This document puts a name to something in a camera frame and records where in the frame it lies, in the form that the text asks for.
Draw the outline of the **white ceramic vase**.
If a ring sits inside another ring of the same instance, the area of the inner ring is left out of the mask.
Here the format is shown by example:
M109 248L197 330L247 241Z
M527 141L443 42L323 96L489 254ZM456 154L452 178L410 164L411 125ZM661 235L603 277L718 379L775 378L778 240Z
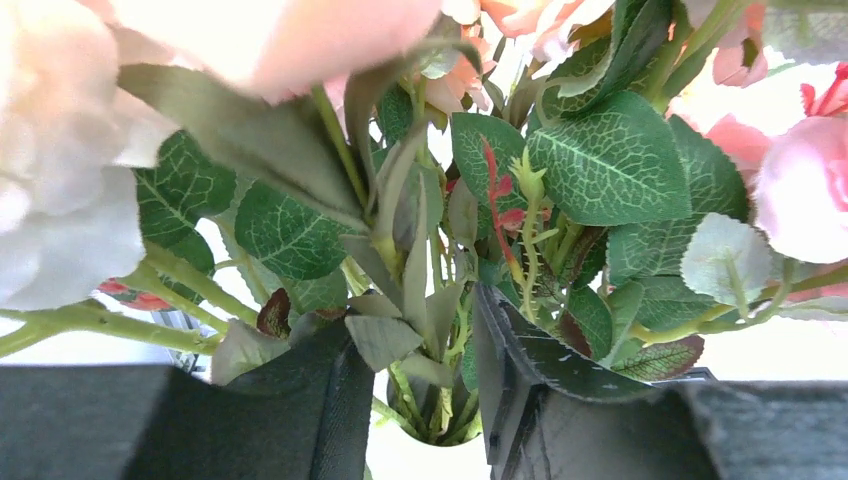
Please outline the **white ceramic vase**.
M480 437L459 446L425 444L401 428L402 418L372 399L366 450L367 479L485 480L490 477Z

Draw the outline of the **peach rosebud stem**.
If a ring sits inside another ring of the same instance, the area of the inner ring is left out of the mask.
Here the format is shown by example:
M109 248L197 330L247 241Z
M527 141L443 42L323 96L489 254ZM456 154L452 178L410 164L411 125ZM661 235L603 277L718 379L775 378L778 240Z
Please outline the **peach rosebud stem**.
M372 161L369 121L393 82L446 52L463 55L474 67L481 64L468 42L426 39L406 54L352 75L343 115L335 113L321 87L271 105L177 66L124 66L118 84L184 128L214 162L349 226L351 233L342 243L436 358L444 341L425 299L427 203L424 198L409 200L405 186L429 121L416 120L381 166Z

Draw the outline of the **flower bunch in vase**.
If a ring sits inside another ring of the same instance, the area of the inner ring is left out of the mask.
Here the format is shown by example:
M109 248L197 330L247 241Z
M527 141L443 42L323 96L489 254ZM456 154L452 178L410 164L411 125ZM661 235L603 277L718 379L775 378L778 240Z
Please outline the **flower bunch in vase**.
M214 162L118 84L197 70L271 105L429 38L393 82L381 166L421 118L439 357L342 243L351 228ZM482 430L472 289L632 380L707 334L822 320L847 293L843 1L5 1L1 315L9 356L89 331L210 358L226 385L342 324L413 438ZM461 400L461 391L472 391Z

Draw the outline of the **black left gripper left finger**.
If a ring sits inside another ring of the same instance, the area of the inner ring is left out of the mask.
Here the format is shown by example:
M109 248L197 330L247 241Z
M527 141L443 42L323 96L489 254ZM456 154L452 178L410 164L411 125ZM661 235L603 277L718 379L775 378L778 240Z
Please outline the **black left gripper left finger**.
M174 367L5 367L5 479L359 479L374 375L335 324L218 387Z

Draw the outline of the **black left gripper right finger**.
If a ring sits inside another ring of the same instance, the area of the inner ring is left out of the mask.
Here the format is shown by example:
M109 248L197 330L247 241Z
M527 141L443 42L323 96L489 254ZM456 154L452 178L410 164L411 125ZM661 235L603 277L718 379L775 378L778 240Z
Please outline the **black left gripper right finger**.
M495 479L843 479L843 382L619 375L473 290L483 439Z

